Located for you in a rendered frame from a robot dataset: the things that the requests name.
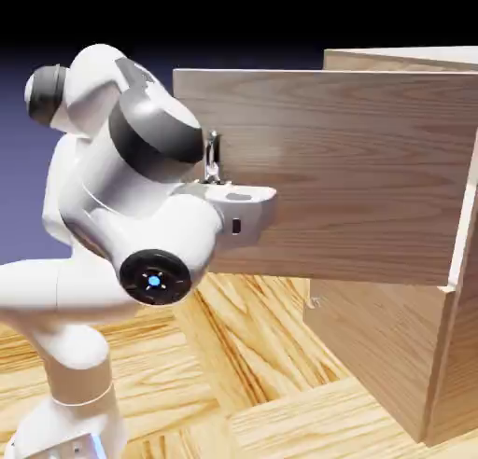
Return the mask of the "wide light wood door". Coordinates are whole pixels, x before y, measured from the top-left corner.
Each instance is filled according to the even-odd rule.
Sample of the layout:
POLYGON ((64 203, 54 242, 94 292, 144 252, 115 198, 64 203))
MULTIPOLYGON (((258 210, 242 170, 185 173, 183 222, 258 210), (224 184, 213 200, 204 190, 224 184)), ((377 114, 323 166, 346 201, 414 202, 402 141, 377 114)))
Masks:
POLYGON ((445 285, 478 133, 478 72, 177 69, 220 170, 277 191, 212 270, 445 285))

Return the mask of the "light wood cabinet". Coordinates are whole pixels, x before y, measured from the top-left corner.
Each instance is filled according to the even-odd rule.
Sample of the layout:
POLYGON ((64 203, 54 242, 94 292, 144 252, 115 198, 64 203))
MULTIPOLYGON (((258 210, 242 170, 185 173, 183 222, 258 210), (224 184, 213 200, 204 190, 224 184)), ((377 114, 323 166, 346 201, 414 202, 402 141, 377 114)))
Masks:
POLYGON ((442 443, 478 428, 478 133, 448 283, 455 299, 443 334, 436 389, 422 441, 442 443))

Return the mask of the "curved silver metal handle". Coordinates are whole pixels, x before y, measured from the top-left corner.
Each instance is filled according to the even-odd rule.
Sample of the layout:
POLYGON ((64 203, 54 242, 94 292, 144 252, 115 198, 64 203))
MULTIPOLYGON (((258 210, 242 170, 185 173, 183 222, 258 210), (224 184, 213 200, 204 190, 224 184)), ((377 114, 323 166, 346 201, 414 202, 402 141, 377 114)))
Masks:
POLYGON ((220 178, 220 134, 211 130, 206 136, 204 151, 204 182, 206 184, 222 185, 220 178))

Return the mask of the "small light wood door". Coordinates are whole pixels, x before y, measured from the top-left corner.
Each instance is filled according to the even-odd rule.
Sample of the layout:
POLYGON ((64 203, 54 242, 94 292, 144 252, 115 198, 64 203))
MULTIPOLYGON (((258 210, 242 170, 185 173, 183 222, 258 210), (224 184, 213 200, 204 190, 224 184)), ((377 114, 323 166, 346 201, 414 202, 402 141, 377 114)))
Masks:
POLYGON ((330 351, 416 441, 436 389, 451 286, 314 279, 303 319, 330 351))

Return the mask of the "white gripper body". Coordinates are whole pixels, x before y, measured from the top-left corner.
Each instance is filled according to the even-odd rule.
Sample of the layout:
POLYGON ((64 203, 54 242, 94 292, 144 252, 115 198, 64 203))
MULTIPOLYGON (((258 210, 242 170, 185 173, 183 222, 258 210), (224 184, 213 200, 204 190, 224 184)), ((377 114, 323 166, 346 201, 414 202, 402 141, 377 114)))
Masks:
POLYGON ((274 202, 275 188, 261 186, 207 184, 201 182, 183 183, 174 189, 175 195, 188 195, 211 206, 259 207, 274 202))

